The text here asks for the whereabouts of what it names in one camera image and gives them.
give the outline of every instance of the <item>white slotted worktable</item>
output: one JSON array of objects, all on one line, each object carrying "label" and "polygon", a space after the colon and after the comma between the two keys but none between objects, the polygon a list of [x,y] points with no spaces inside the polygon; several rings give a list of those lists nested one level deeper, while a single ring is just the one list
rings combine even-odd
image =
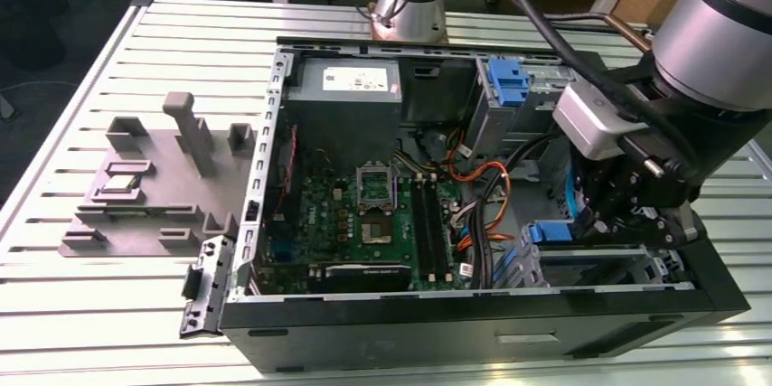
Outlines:
[{"label": "white slotted worktable", "polygon": [[[448,29],[455,43],[547,46],[520,18],[451,13]],[[191,259],[62,258],[111,119],[138,116],[150,128],[172,128],[160,107],[166,93],[182,90],[196,95],[210,128],[250,122],[260,131],[280,35],[366,39],[368,25],[346,7],[198,0],[131,7],[0,212],[0,376],[10,376],[0,383],[772,383],[772,171],[754,146],[718,171],[695,205],[754,310],[612,360],[263,377],[224,338],[178,339]],[[622,38],[566,35],[610,66],[636,62]]]}]

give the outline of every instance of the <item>open computer chassis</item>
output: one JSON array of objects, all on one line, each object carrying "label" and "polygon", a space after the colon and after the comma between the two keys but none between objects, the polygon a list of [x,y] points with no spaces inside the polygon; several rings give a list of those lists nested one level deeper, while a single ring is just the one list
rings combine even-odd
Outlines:
[{"label": "open computer chassis", "polygon": [[[584,54],[600,62],[595,53]],[[512,83],[491,77],[496,59],[516,61],[530,78],[516,108],[500,99],[500,86]],[[364,76],[348,74],[358,68]],[[574,79],[562,60],[542,50],[282,40],[267,93],[272,126],[256,132],[238,236],[223,234],[203,243],[186,282],[182,337],[224,334],[264,372],[519,362],[615,356],[683,327],[714,324],[747,310],[710,240],[655,253],[656,273],[647,270],[642,281],[623,270],[627,277],[611,285],[594,285],[608,278],[603,273],[614,273],[600,266],[594,266],[596,280],[555,282],[566,281],[564,272],[576,267],[587,279],[587,261],[631,265],[639,264],[636,259],[651,260],[652,253],[634,240],[603,252],[546,249],[538,257],[543,276],[528,285],[522,281],[490,290],[470,289],[464,259],[454,256],[447,234],[440,239],[448,253],[428,260],[435,266],[446,262],[438,269],[423,267],[420,246],[411,247],[418,243],[412,231],[424,231],[410,221],[416,208],[442,215],[472,200],[474,193],[390,163],[398,142],[411,142],[400,135],[463,127],[467,166],[462,161],[459,167],[467,170],[555,129],[551,108]],[[427,143],[431,154],[431,137]],[[335,149],[320,150],[320,144]],[[567,217],[559,187],[566,147],[556,141],[512,172],[512,233],[536,219]],[[308,167],[292,169],[300,150],[322,175]],[[371,163],[363,165],[362,159]],[[363,188],[370,174],[386,178],[387,195],[371,196]],[[430,199],[415,197],[416,184],[436,190]],[[368,218],[366,229],[372,208],[382,214]],[[310,239],[322,244],[299,250],[299,243],[316,242]],[[328,258],[311,258],[312,249]],[[499,254],[496,261],[506,256]],[[278,270],[302,260],[307,277],[279,279]],[[358,280],[354,286],[324,281],[332,275],[342,278],[336,273],[358,273],[348,266],[363,262],[374,266],[371,271],[379,264],[395,267],[386,273],[404,278],[400,291],[394,281],[383,286],[378,279]],[[343,281],[351,283],[346,276]]]}]

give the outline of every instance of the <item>metal bracket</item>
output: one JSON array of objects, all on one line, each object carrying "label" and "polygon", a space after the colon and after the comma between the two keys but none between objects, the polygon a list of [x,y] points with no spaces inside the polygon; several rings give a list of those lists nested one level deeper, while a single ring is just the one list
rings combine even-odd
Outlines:
[{"label": "metal bracket", "polygon": [[180,338],[222,336],[219,329],[222,306],[226,300],[235,241],[224,235],[202,243],[195,266],[184,278],[184,306]]}]

